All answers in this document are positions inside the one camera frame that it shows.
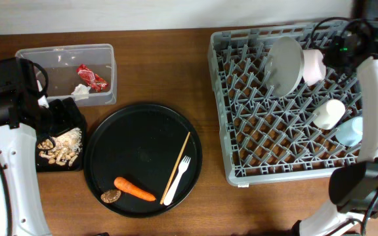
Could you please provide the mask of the white tissue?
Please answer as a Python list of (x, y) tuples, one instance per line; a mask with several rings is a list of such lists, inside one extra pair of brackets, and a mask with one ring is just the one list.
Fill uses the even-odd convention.
[(89, 98), (90, 94), (90, 86), (85, 86), (83, 84), (79, 84), (74, 88), (74, 91), (71, 93), (75, 101), (78, 100), (85, 100)]

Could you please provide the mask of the pink bowl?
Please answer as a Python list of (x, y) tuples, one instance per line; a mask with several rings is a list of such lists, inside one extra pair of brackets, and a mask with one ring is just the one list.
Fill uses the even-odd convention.
[(326, 77), (326, 66), (323, 63), (323, 54), (320, 50), (304, 50), (303, 79), (308, 86), (312, 86)]

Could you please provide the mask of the red snack wrapper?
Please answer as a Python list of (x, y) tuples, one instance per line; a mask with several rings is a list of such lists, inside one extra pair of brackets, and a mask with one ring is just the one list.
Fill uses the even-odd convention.
[(107, 86), (108, 82), (101, 78), (98, 74), (89, 69), (85, 64), (81, 64), (76, 70), (78, 76), (86, 82), (92, 89), (97, 92), (103, 91)]

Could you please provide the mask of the grey plate with food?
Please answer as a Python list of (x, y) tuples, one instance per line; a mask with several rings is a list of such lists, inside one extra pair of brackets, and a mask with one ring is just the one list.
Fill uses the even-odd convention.
[(299, 85), (305, 67), (304, 52), (300, 44), (291, 37), (281, 37), (268, 52), (264, 72), (270, 73), (266, 87), (273, 87), (272, 95), (284, 97)]

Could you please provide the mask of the white cup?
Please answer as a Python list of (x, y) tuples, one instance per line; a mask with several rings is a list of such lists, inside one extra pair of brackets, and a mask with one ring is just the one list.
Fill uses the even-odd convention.
[(332, 129), (342, 118), (346, 111), (342, 101), (330, 99), (313, 111), (315, 118), (313, 123), (321, 129)]

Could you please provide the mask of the light blue cup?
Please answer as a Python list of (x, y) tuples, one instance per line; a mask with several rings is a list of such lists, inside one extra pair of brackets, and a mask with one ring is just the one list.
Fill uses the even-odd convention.
[(357, 116), (338, 126), (337, 141), (344, 146), (355, 146), (362, 141), (363, 117)]

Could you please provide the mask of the orange carrot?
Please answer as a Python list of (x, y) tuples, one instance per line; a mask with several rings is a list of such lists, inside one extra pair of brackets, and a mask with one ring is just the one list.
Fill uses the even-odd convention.
[(125, 193), (129, 193), (139, 199), (153, 202), (156, 200), (156, 197), (152, 195), (151, 193), (148, 193), (147, 191), (144, 191), (143, 189), (140, 189), (139, 187), (132, 184), (130, 181), (123, 177), (117, 177), (114, 180), (114, 185), (116, 188), (118, 188), (120, 191), (123, 191)]

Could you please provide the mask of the brown cookie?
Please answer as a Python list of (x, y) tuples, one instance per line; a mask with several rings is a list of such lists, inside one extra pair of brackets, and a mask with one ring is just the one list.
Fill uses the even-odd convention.
[(121, 197), (121, 191), (118, 189), (111, 189), (104, 192), (100, 198), (104, 203), (114, 203)]

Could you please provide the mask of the wooden chopstick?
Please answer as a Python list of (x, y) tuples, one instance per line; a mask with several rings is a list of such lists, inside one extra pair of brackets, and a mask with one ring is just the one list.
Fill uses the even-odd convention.
[(161, 205), (163, 205), (163, 202), (164, 202), (164, 200), (165, 200), (165, 196), (166, 196), (166, 194), (167, 194), (167, 192), (168, 192), (168, 190), (169, 190), (169, 188), (170, 188), (171, 182), (172, 182), (173, 177), (174, 177), (174, 175), (175, 175), (176, 169), (178, 168), (178, 165), (179, 165), (179, 162), (180, 162), (180, 158), (182, 157), (183, 151), (184, 151), (184, 149), (185, 149), (185, 147), (186, 147), (186, 144), (187, 144), (187, 142), (188, 142), (188, 139), (189, 139), (189, 137), (190, 137), (190, 134), (191, 134), (191, 133), (188, 132), (188, 134), (186, 135), (186, 138), (185, 138), (185, 140), (184, 140), (184, 142), (183, 142), (183, 145), (182, 145), (182, 147), (181, 147), (181, 149), (180, 149), (180, 152), (179, 152), (179, 155), (178, 155), (178, 157), (177, 157), (177, 160), (175, 161), (175, 165), (174, 165), (174, 167), (173, 167), (173, 169), (172, 169), (171, 175), (170, 175), (170, 177), (169, 177), (169, 180), (168, 180), (167, 185), (166, 185), (166, 187), (165, 187), (165, 190), (164, 190), (164, 192), (163, 192), (162, 198), (161, 198), (161, 200), (160, 200), (160, 204), (161, 204)]

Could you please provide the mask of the white plastic fork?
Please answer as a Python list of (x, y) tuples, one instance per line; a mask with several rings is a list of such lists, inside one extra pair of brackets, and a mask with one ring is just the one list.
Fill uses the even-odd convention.
[(176, 178), (173, 180), (173, 183), (171, 184), (171, 187), (169, 188), (163, 204), (168, 206), (171, 204), (173, 197), (175, 196), (175, 193), (177, 191), (177, 187), (179, 186), (180, 179), (182, 178), (182, 175), (186, 172), (188, 169), (188, 166), (190, 164), (191, 158), (189, 156), (185, 156), (183, 160), (179, 163), (178, 166), (178, 172), (176, 175)]

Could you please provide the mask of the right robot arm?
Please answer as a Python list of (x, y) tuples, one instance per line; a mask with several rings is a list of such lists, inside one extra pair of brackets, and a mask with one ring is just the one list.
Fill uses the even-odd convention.
[(352, 18), (323, 51), (323, 63), (355, 75), (362, 92), (364, 133), (357, 163), (338, 168), (329, 181), (329, 201), (291, 228), (291, 235), (342, 235), (355, 224), (366, 234), (378, 218), (378, 1), (355, 1)]

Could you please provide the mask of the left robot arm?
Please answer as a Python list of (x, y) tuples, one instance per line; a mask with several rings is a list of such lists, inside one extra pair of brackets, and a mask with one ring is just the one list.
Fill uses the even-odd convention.
[(0, 60), (0, 235), (50, 235), (37, 173), (81, 168), (81, 151), (65, 167), (38, 157), (42, 142), (55, 148), (56, 137), (75, 128), (85, 133), (87, 123), (73, 99), (46, 100), (48, 85), (39, 83), (37, 71), (48, 77), (30, 60)]

